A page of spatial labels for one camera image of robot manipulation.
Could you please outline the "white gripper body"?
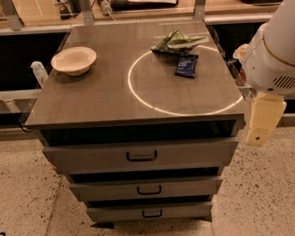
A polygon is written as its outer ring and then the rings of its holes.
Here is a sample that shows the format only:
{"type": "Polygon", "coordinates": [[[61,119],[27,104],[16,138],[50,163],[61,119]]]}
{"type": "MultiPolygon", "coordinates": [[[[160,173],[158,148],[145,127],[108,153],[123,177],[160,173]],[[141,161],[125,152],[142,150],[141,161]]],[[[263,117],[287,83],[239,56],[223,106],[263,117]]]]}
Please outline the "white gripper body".
{"type": "Polygon", "coordinates": [[[252,100],[250,122],[245,143],[249,146],[263,146],[272,135],[286,109],[283,96],[261,94],[252,100]]]}

